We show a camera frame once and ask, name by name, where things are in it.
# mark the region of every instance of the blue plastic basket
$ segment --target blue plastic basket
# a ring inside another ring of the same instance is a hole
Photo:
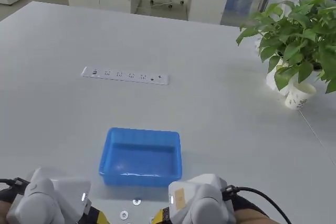
[[[181,179],[177,132],[111,128],[99,165],[106,185],[164,187]]]

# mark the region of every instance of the sticker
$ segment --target sticker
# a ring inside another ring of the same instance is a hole
[[[184,198],[183,188],[175,191],[175,206],[176,206],[176,210],[180,210],[185,207],[185,198]]]

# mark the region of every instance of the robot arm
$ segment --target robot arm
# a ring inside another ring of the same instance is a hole
[[[227,183],[214,174],[203,174],[169,185],[169,207],[159,211],[152,224],[235,224],[231,201],[223,201]]]
[[[17,196],[7,214],[9,224],[64,224],[54,185],[48,178],[30,183],[24,196]]]
[[[27,180],[8,180],[9,190],[16,193],[9,224],[108,224],[103,213],[91,207],[90,181],[54,168],[39,168]]]

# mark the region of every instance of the white table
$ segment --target white table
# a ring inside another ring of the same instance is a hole
[[[98,164],[110,127],[178,131],[183,179],[216,173],[255,187],[293,223],[334,222],[336,167],[300,113],[264,84],[237,28],[31,3],[0,22],[0,174],[56,166],[92,181],[111,223],[148,223],[165,189],[109,188]],[[171,75],[168,86],[81,77],[85,66]],[[258,196],[242,194],[274,219]],[[141,197],[141,205],[131,199]]]
[[[317,82],[314,86],[320,94],[325,93],[327,85],[323,82]],[[313,97],[309,106],[302,109],[302,114],[336,164],[336,93]]]

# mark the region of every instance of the power strip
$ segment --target power strip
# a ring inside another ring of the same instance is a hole
[[[148,74],[135,73],[131,71],[99,69],[92,67],[85,67],[82,76],[99,79],[118,80],[118,81],[134,81],[151,84],[168,85],[169,77],[166,74]]]

